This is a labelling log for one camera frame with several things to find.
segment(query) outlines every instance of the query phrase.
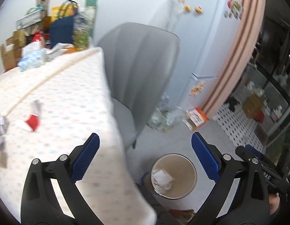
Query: gray chair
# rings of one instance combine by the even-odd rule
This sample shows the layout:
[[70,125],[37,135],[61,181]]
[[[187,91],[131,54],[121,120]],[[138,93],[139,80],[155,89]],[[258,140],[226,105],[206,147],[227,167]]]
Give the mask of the gray chair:
[[125,23],[99,42],[125,149],[150,119],[171,76],[180,39],[148,25]]

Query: table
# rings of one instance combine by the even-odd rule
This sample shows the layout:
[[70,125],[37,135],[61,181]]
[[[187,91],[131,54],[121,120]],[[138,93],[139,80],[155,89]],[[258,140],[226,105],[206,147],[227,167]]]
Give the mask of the table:
[[[31,133],[20,129],[16,120],[27,118],[35,99],[42,103],[42,116],[37,132]],[[155,211],[127,172],[101,48],[63,55],[23,73],[18,68],[4,73],[0,114],[10,122],[5,145],[8,168],[0,168],[0,197],[17,220],[31,161],[54,161],[70,154],[94,132],[100,148],[84,178],[76,182],[87,204],[105,225],[155,224]],[[54,181],[61,208],[71,215]]]

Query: chair leg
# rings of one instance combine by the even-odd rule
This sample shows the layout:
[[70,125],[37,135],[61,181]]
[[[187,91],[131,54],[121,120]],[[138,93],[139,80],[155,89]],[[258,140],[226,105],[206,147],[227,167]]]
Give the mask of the chair leg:
[[132,148],[133,148],[133,149],[136,148],[136,143],[137,143],[137,140],[135,140],[134,143],[132,144]]

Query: black and white dotted mat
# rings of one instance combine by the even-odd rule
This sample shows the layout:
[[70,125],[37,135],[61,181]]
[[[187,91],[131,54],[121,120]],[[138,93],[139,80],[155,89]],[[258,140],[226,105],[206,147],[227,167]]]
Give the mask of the black and white dotted mat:
[[261,152],[263,146],[254,133],[257,122],[246,117],[240,104],[235,106],[234,112],[228,107],[229,104],[222,105],[213,120],[221,126],[236,147],[249,144]]

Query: silver screw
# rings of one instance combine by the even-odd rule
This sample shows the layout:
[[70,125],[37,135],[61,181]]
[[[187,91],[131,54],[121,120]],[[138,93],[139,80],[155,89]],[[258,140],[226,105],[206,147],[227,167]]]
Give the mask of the silver screw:
[[68,158],[67,155],[61,155],[61,156],[59,157],[59,159],[60,159],[61,161],[66,161],[67,158]]
[[231,159],[231,156],[229,154],[224,154],[223,158],[224,158],[224,160],[229,161]]
[[253,159],[252,159],[252,162],[253,162],[254,164],[258,164],[258,159],[253,158]]
[[38,163],[39,163],[39,159],[37,159],[37,158],[36,158],[36,159],[33,159],[33,160],[32,160],[32,163],[33,163],[34,165],[35,165],[35,164],[38,164]]

